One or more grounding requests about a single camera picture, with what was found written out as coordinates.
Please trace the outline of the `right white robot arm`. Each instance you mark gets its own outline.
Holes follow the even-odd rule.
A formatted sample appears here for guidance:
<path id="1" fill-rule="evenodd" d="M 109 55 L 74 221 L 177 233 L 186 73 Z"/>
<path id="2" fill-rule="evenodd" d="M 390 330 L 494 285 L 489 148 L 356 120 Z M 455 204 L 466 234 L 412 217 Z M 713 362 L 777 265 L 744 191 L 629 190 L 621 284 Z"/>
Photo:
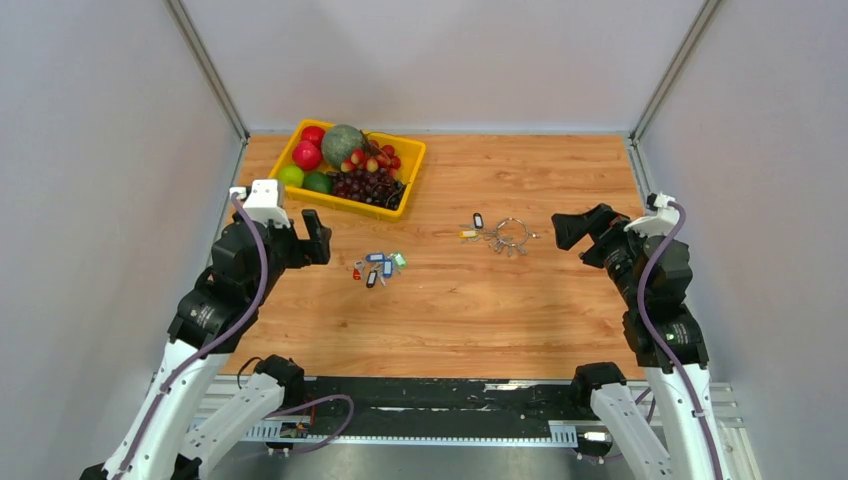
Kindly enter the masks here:
<path id="1" fill-rule="evenodd" d="M 706 340 L 685 303 L 693 272 L 689 247 L 676 238 L 684 207 L 652 194 L 648 215 L 635 220 L 606 204 L 555 213 L 551 220 L 561 250 L 591 239 L 580 260 L 605 271 L 624 300 L 624 336 L 644 371 L 664 436 L 657 437 L 612 362 L 576 368 L 570 392 L 575 411 L 602 421 L 637 479 L 730 478 L 712 407 Z"/>

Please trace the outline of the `large silver keyring with clips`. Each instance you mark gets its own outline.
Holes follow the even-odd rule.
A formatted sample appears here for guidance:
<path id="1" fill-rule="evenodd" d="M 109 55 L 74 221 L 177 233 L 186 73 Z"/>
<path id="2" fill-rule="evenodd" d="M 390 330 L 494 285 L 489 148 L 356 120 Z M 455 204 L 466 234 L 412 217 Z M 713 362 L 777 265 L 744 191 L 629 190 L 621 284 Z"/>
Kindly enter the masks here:
<path id="1" fill-rule="evenodd" d="M 506 257 L 526 256 L 528 243 L 541 238 L 526 222 L 516 217 L 506 217 L 482 229 L 480 237 L 494 253 Z"/>

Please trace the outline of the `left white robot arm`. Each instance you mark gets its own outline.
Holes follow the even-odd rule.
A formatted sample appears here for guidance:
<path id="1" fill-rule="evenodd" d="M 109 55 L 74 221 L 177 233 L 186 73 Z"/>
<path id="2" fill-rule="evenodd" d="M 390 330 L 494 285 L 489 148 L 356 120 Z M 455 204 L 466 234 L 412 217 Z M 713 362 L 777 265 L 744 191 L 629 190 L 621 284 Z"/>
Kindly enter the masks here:
<path id="1" fill-rule="evenodd" d="M 84 479 L 205 479 L 262 418 L 297 412 L 306 399 L 304 371 L 292 360 L 262 360 L 243 390 L 202 423 L 201 401 L 258 318 L 288 269 L 328 264 L 332 231 L 318 213 L 302 213 L 305 239 L 293 227 L 235 213 L 211 249 L 212 263 L 179 302 L 157 372 L 114 453 L 86 468 Z"/>

